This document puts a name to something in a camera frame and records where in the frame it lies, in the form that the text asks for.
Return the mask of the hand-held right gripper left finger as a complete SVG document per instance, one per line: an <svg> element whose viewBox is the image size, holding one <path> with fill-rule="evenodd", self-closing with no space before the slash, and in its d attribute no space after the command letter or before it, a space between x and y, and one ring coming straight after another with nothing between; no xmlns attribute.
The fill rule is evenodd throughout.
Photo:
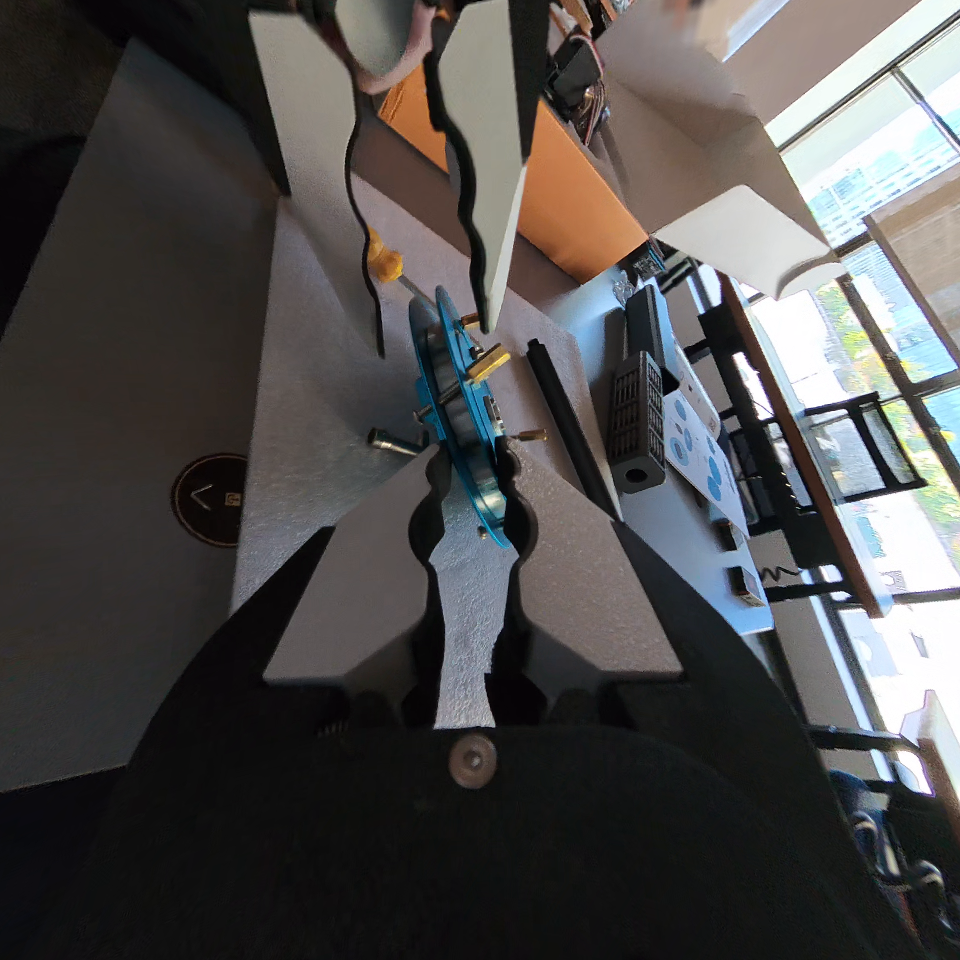
<svg viewBox="0 0 960 960"><path fill-rule="evenodd" d="M451 462L432 443L333 528L263 674L354 699L382 697L432 727L446 649L437 571Z"/></svg>

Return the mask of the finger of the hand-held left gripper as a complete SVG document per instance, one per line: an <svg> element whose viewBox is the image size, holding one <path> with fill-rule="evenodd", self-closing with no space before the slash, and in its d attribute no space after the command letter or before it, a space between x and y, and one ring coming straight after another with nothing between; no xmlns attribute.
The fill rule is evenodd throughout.
<svg viewBox="0 0 960 960"><path fill-rule="evenodd" d="M247 22L296 218L345 318L383 358L381 303L367 264L370 235L350 169L359 134L352 74L296 13L253 10Z"/></svg>
<svg viewBox="0 0 960 960"><path fill-rule="evenodd" d="M446 139L481 331L492 334L506 295L526 161L507 1L466 4L433 28L424 74L430 119Z"/></svg>

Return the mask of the yellow-handled screwdriver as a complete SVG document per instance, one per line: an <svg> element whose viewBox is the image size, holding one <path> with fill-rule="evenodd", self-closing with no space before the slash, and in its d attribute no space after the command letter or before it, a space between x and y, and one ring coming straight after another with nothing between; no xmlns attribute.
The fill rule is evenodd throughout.
<svg viewBox="0 0 960 960"><path fill-rule="evenodd" d="M435 305L430 294L423 291L404 272L402 255L386 245L380 234L372 227L366 228L368 244L366 248L366 270L370 277L380 284L392 284L403 287L414 297L420 298L428 304Z"/></svg>

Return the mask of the black electric screwdriver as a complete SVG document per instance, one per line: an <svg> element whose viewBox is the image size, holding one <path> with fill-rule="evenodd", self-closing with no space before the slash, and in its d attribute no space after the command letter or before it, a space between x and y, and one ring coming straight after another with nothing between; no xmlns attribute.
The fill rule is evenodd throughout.
<svg viewBox="0 0 960 960"><path fill-rule="evenodd" d="M538 339L531 339L527 343L526 357L585 497L610 518L619 520L618 506L601 474L546 345Z"/></svg>

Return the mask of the blue round metal base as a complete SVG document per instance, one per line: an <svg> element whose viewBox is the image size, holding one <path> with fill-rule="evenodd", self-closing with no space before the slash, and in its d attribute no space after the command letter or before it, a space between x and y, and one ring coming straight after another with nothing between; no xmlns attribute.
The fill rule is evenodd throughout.
<svg viewBox="0 0 960 960"><path fill-rule="evenodd" d="M500 342L481 343L473 332L477 326L458 311L443 286L432 296L414 295L409 304L419 403L414 418L445 446L481 533L507 549L513 542L498 448L508 432L490 380L512 354Z"/></svg>

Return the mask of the black round desk badge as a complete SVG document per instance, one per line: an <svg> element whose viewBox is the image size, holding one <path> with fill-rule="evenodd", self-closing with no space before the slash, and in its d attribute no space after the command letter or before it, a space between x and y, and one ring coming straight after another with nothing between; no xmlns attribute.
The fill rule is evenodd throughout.
<svg viewBox="0 0 960 960"><path fill-rule="evenodd" d="M232 452L206 454L176 476L170 503L174 518L193 539L207 546L238 546L248 459Z"/></svg>

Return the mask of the grey desk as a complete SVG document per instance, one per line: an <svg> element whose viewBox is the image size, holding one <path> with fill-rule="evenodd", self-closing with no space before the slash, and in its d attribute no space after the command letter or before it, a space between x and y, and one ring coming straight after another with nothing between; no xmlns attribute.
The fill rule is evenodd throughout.
<svg viewBox="0 0 960 960"><path fill-rule="evenodd" d="M280 202L240 121L122 59L2 339L2 791L126 765L228 618L179 473L246 456Z"/></svg>

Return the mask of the white foam sheet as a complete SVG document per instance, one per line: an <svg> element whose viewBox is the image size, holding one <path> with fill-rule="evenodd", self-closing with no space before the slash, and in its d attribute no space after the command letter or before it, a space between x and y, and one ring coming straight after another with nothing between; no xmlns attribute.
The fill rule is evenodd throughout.
<svg viewBox="0 0 960 960"><path fill-rule="evenodd" d="M417 436L409 291L399 284L381 288L386 357L380 358L336 301L332 269L318 258L286 200L275 223L234 610L321 527L335 525L409 463L402 454L370 446L371 428ZM481 337L513 352L491 383L508 431L554 426L524 358L529 340L538 339L615 495L605 429L590 389L603 368L603 323L616 307L610 282L602 275L580 287L522 238L512 267L519 289L508 289L494 335ZM492 727L484 674L517 555L480 538L455 474L442 510L445 532L431 558L446 629L436 725Z"/></svg>

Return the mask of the small black part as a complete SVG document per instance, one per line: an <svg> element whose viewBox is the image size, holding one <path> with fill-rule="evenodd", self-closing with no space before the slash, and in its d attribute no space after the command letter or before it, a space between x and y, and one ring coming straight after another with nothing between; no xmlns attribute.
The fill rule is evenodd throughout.
<svg viewBox="0 0 960 960"><path fill-rule="evenodd" d="M730 592L739 602L751 608L769 606L763 587L754 571L738 564L727 567L725 572Z"/></svg>

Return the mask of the metal cross wrench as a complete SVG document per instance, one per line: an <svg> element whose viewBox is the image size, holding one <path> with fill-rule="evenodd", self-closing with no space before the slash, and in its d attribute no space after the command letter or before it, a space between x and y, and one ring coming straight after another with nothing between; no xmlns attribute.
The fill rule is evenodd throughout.
<svg viewBox="0 0 960 960"><path fill-rule="evenodd" d="M377 450L388 451L415 459L433 444L428 429L421 429L416 438L402 438L385 429L371 427L366 434L366 443Z"/></svg>

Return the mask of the instruction sheet blue prints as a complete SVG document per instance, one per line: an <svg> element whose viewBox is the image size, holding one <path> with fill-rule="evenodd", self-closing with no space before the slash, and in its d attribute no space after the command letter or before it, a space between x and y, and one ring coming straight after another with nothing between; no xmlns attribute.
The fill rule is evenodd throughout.
<svg viewBox="0 0 960 960"><path fill-rule="evenodd" d="M719 444L719 415L687 355L674 342L673 376L678 386L663 388L666 461L743 536L748 522L730 460Z"/></svg>

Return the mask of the dark grey case sleeve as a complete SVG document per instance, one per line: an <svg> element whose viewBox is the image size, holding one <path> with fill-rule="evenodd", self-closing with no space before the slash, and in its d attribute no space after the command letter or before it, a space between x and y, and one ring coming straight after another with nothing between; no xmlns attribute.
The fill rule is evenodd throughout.
<svg viewBox="0 0 960 960"><path fill-rule="evenodd" d="M625 315L627 355L649 354L657 364L664 362L661 301L663 296L655 283L647 283L626 299Z"/></svg>

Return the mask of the black mesh chair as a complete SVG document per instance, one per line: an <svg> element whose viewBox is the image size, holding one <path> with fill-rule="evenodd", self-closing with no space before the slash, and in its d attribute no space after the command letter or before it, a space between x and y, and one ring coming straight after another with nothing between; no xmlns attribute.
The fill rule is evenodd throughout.
<svg viewBox="0 0 960 960"><path fill-rule="evenodd" d="M928 485L876 391L807 407L801 424L843 502L918 491Z"/></svg>

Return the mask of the dark blue office chair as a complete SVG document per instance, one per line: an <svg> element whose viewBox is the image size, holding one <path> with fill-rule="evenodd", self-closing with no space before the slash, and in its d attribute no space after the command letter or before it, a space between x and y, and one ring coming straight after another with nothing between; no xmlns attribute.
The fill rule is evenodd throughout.
<svg viewBox="0 0 960 960"><path fill-rule="evenodd" d="M942 803L894 782L828 776L874 879L904 911L929 906L958 929L958 840Z"/></svg>

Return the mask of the wooden table black frame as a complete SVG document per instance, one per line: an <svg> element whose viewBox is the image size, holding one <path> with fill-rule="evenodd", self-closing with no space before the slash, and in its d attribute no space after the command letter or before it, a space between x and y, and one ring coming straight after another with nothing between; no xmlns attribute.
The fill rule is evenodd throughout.
<svg viewBox="0 0 960 960"><path fill-rule="evenodd" d="M771 603L845 594L869 618L885 618L894 597L829 468L802 431L799 404L783 367L748 310L738 282L717 272L718 305L699 316L702 341L687 349L717 368L759 480L797 569L811 582L771 582Z"/></svg>

